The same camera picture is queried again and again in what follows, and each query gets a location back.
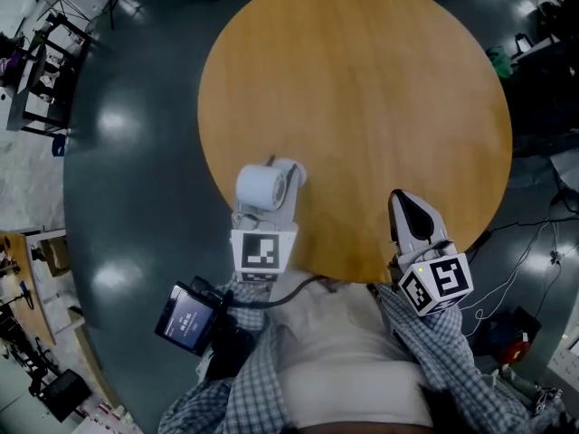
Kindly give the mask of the green bag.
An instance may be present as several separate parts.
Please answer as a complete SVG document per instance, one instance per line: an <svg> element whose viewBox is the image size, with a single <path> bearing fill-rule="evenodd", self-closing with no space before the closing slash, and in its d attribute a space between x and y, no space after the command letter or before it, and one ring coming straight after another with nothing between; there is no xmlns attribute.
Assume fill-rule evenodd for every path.
<svg viewBox="0 0 579 434"><path fill-rule="evenodd" d="M495 46L485 51L494 71L500 79L508 79L513 74L512 60L507 55L503 46Z"/></svg>

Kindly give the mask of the black device with screen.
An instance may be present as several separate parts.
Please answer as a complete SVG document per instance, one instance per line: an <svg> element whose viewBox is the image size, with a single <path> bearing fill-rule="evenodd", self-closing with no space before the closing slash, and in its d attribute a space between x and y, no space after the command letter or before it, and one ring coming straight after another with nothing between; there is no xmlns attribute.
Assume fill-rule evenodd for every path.
<svg viewBox="0 0 579 434"><path fill-rule="evenodd" d="M227 327L228 297L211 289L174 284L155 334L196 356L203 356Z"/></svg>

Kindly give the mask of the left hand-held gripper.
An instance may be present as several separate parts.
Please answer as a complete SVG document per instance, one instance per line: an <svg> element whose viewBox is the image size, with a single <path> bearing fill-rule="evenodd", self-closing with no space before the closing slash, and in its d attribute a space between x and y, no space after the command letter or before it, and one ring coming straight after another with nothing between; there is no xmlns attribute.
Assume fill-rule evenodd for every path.
<svg viewBox="0 0 579 434"><path fill-rule="evenodd" d="M276 282L288 267L297 239L296 206L299 189L307 182L308 173L302 164L273 164L275 159L275 155L270 156L265 165L281 170L285 177L280 207L271 217L255 212L232 214L233 279L239 283Z"/></svg>

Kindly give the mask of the long wooden desk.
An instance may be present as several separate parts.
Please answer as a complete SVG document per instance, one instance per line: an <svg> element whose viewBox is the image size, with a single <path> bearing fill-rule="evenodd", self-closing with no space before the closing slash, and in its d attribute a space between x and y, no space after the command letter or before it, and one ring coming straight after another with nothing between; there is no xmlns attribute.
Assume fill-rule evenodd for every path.
<svg viewBox="0 0 579 434"><path fill-rule="evenodd" d="M5 275L0 286L6 296L6 304L15 319L31 337L38 338L47 347L56 346L55 338L44 312L33 274L29 244L23 234L0 231L0 255L8 258Z"/></svg>

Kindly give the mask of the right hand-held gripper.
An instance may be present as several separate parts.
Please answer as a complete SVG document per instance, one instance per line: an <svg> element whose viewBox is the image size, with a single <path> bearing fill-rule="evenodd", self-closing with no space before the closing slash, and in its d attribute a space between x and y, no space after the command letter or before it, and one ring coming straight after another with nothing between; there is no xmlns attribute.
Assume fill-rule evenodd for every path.
<svg viewBox="0 0 579 434"><path fill-rule="evenodd" d="M417 316L440 313L473 292L467 257L446 240L444 221L433 206L396 189L390 195L389 215L400 253L391 262L392 270L399 272L394 290Z"/></svg>

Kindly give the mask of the person's checked shirt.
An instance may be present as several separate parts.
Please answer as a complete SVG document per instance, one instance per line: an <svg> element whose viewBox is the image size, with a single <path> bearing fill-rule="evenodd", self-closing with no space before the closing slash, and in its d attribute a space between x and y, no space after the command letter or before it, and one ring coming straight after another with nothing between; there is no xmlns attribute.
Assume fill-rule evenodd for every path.
<svg viewBox="0 0 579 434"><path fill-rule="evenodd" d="M522 403L505 389L492 389L475 366L457 307L420 319L390 287L377 289L380 311L419 362L427 383L451 393L471 429L478 434L532 434ZM276 326L258 312L238 312L236 317L261 333L255 350L236 376L199 382L175 401L157 434L280 434L290 425L275 372Z"/></svg>

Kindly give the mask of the black stand equipment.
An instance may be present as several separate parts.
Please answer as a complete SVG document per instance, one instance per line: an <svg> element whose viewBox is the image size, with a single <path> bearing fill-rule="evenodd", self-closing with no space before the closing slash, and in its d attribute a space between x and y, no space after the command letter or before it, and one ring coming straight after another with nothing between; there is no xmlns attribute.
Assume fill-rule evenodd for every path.
<svg viewBox="0 0 579 434"><path fill-rule="evenodd" d="M39 344L33 346L7 304L0 304L0 344L7 346L14 358L29 369L32 382L28 391L33 397L38 397L46 386L44 377L49 373L60 375L58 367L46 357L47 352Z"/></svg>

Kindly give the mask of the person's white top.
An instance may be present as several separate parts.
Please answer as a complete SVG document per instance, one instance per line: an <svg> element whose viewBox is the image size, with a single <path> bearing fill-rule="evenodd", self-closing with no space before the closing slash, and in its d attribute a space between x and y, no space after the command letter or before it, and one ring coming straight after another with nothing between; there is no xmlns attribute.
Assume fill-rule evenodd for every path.
<svg viewBox="0 0 579 434"><path fill-rule="evenodd" d="M365 285L313 282L269 315L278 338L274 367L296 428L432 428L422 369Z"/></svg>

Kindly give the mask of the black box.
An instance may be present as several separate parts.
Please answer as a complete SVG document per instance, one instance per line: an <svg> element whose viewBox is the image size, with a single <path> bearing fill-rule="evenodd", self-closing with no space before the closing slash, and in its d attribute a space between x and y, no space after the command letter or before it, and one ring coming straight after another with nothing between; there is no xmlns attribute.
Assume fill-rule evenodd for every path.
<svg viewBox="0 0 579 434"><path fill-rule="evenodd" d="M40 401L59 422L67 419L90 396L90 387L72 370L66 370L39 393Z"/></svg>

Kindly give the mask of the black waist pouch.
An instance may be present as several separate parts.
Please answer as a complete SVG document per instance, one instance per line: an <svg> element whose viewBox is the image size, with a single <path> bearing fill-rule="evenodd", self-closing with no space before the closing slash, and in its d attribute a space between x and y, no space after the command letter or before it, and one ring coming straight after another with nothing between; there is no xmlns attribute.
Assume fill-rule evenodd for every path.
<svg viewBox="0 0 579 434"><path fill-rule="evenodd" d="M223 325L211 342L212 356L205 374L209 381L237 376L256 345L256 338L237 324Z"/></svg>

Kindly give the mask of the black metal-frame table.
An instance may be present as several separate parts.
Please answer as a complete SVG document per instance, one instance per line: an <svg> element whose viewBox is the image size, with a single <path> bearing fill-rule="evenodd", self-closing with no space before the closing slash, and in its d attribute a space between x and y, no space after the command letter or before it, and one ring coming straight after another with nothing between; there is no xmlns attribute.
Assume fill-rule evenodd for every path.
<svg viewBox="0 0 579 434"><path fill-rule="evenodd" d="M0 36L0 123L7 131L56 137L68 129L91 42L62 13L48 14L30 41Z"/></svg>

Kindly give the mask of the cardboard box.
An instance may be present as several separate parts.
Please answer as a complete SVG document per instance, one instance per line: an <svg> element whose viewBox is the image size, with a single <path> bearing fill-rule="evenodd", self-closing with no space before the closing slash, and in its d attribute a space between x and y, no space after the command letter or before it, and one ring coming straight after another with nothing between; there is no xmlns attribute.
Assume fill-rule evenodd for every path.
<svg viewBox="0 0 579 434"><path fill-rule="evenodd" d="M54 278L62 276L71 270L71 263L66 237L52 238L41 241L43 256L51 275Z"/></svg>

